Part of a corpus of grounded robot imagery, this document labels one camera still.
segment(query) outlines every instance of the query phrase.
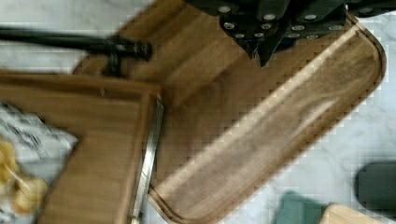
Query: silver rivet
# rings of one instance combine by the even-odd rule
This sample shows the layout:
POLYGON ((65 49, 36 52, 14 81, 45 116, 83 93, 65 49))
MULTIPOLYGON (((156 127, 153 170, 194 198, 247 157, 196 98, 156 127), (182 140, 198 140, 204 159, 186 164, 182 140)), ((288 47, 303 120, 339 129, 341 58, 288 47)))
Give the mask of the silver rivet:
POLYGON ((372 7, 363 7, 361 9, 359 9, 359 13, 360 14, 367 14, 367 13, 370 13, 370 12, 373 12, 373 11, 374 10, 373 10, 372 7))
POLYGON ((305 19, 306 21, 312 21, 312 20, 315 20, 317 17, 318 17, 317 15, 306 15, 306 16, 304 17, 304 19, 305 19))
POLYGON ((298 38, 298 37, 300 37, 299 34, 291 34, 291 35, 288 35, 288 38, 298 38))
POLYGON ((329 30, 341 30, 343 28, 343 26, 341 25, 334 25, 329 27, 329 30))
POLYGON ((222 6, 222 7, 218 8, 218 11, 221 13, 227 13, 227 12, 231 11, 231 8, 227 7, 227 6, 222 6))
POLYGON ((267 14, 267 15, 264 15, 262 18, 265 19, 266 21, 273 21, 276 18, 276 15, 267 14))
POLYGON ((270 23, 265 23, 262 25, 262 29, 263 30, 269 30, 271 29, 272 25, 270 23))
POLYGON ((306 38, 307 39, 318 39, 319 36, 318 35, 308 35, 306 38))
POLYGON ((243 34, 236 34, 235 37, 238 38, 238 39, 241 39, 241 38, 245 37, 245 35, 243 35, 243 34))
POLYGON ((230 23, 230 22, 224 22, 224 28, 227 30, 232 30, 235 27, 235 24, 230 23))
POLYGON ((257 33, 257 34, 254 34, 254 36, 256 36, 256 37, 263 37, 264 34, 263 34, 263 33, 257 33))
POLYGON ((294 30, 294 31, 301 31, 303 29, 305 29, 305 27, 303 25, 296 25, 296 26, 291 27, 291 30, 294 30))

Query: wooden board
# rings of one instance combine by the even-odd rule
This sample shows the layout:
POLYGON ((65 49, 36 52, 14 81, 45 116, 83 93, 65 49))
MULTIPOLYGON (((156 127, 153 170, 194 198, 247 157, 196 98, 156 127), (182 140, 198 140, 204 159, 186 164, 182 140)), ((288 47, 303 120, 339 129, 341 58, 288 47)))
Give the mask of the wooden board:
MULTIPOLYGON (((301 40, 264 69, 215 18, 177 0, 158 1, 119 35, 155 46, 150 63, 128 61, 123 74, 164 87, 168 109, 149 199, 172 223, 222 219, 385 73, 381 46, 349 15, 344 30, 301 40)), ((76 74, 98 76, 104 64, 89 56, 76 74)))
POLYGON ((382 224, 382 222, 344 205, 332 204, 324 211, 319 224, 382 224))
POLYGON ((0 76, 0 99, 75 134, 37 223, 126 223, 158 87, 72 76, 0 76))

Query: white surface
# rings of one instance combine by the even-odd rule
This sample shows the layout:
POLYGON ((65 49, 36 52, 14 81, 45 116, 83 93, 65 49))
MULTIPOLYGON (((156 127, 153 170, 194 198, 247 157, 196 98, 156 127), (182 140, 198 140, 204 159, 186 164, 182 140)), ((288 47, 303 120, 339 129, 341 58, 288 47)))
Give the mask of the white surface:
MULTIPOLYGON (((0 23, 108 35, 149 2, 2 0, 0 23)), ((362 209, 351 187, 352 177, 364 164, 396 160, 396 14, 363 23, 388 55, 389 68, 378 90, 221 223, 271 223, 279 199, 288 189, 322 202, 349 205, 385 223, 396 223, 362 209)), ((0 42, 0 66, 9 68, 69 73, 82 56, 81 51, 0 42)), ((145 220, 149 224, 164 223, 149 204, 145 220)))

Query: black metal bar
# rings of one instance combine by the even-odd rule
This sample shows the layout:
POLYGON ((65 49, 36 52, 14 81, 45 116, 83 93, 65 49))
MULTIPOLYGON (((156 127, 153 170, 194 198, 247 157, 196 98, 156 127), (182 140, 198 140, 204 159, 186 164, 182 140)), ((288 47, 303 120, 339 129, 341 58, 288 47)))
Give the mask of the black metal bar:
POLYGON ((29 29, 0 26, 0 39, 65 49, 83 49, 90 53, 148 60, 152 48, 150 43, 134 42, 121 37, 95 37, 69 35, 29 29))

